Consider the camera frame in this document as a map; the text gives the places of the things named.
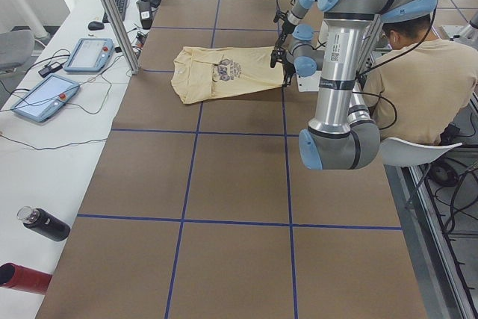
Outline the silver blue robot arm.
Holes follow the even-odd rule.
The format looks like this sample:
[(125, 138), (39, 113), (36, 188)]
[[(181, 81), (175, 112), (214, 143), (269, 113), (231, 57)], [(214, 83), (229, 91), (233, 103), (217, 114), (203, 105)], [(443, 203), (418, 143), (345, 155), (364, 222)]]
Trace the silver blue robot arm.
[(379, 129), (356, 80), (368, 28), (431, 13), (438, 0), (293, 0), (278, 12), (282, 30), (271, 53), (285, 79), (320, 74), (317, 107), (299, 133), (304, 165), (313, 170), (354, 170), (377, 155)]
[(274, 46), (276, 49), (285, 43), (288, 35), (294, 32), (295, 28), (302, 22), (309, 9), (316, 2), (317, 0), (292, 0), (292, 8), (286, 12), (281, 11), (279, 4), (276, 4), (277, 9), (273, 22), (277, 23), (279, 20), (282, 20), (282, 28)]

